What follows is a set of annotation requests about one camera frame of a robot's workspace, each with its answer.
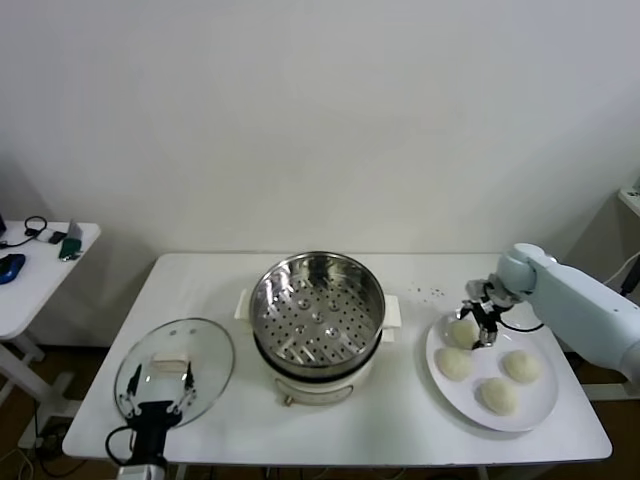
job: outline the robotic arm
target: robotic arm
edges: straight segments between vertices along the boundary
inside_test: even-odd
[[[474,348],[496,340],[500,314],[527,301],[536,316],[587,361],[620,371],[640,385],[640,308],[584,272],[561,265],[535,245],[518,243],[498,261],[488,280],[467,284],[480,326]]]

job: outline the computer mouse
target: computer mouse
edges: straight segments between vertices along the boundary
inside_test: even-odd
[[[0,258],[0,285],[15,280],[26,259],[27,257],[21,253],[11,253]]]

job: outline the steamed bun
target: steamed bun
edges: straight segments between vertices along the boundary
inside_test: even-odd
[[[471,350],[478,340],[480,328],[473,320],[455,320],[451,322],[450,333],[460,348]]]
[[[505,355],[502,365],[507,374],[519,383],[533,383],[542,373],[540,363],[536,357],[524,350],[516,350]]]
[[[451,347],[436,352],[436,365],[445,377],[454,382],[467,378],[473,369],[470,353]]]
[[[515,389],[502,378],[490,378],[480,385],[482,402],[497,415],[512,415],[518,409]]]

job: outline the white plate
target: white plate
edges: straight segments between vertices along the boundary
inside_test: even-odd
[[[460,412],[485,427],[503,432],[524,432],[533,429],[553,411],[558,400],[558,379],[547,357],[527,334],[516,333],[500,327],[493,347],[471,352],[473,373],[462,382],[445,377],[435,362],[435,353],[444,347],[457,346],[449,335],[449,323],[455,317],[445,316],[434,323],[427,335],[427,365],[442,394]],[[503,357],[514,350],[524,350],[538,359],[542,367],[540,378],[529,385],[517,383],[504,372]],[[500,416],[485,407],[479,400],[478,389],[491,377],[503,378],[513,385],[518,394],[519,406],[513,415]]]

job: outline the floor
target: floor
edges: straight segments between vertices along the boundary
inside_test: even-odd
[[[47,349],[43,362],[32,365],[33,369],[46,381],[52,382],[61,371],[74,371],[76,377],[68,395],[70,398],[81,399],[91,385],[91,381],[100,367],[106,354],[99,349]],[[583,383],[610,383],[620,381],[615,372],[602,370],[589,364],[577,368],[578,378]],[[597,463],[582,463],[560,465],[539,477],[540,480],[601,480],[615,478],[616,480],[640,478],[640,440],[638,440],[637,425],[640,425],[640,402],[602,402],[594,405],[595,410],[605,426],[614,445],[611,458]],[[32,400],[18,389],[14,389],[7,401],[0,407],[0,458],[13,450],[17,441],[26,428],[33,412]],[[35,464],[35,480],[54,478],[43,472],[42,467]],[[19,470],[23,460],[14,454],[0,463],[0,480],[14,480],[19,478]],[[45,462],[47,470],[53,475],[63,473],[78,465],[78,460],[61,457]],[[489,473],[495,478],[503,469],[490,469]],[[21,480],[29,478],[28,471],[23,472]],[[475,480],[475,469],[314,469],[314,468],[272,468],[269,478],[273,480]],[[217,478],[227,479],[255,479],[265,478],[267,471],[261,468],[244,467],[191,467],[188,470],[188,480],[207,480]],[[66,477],[69,480],[107,480],[113,479],[116,469],[108,462],[88,461],[75,473]]]

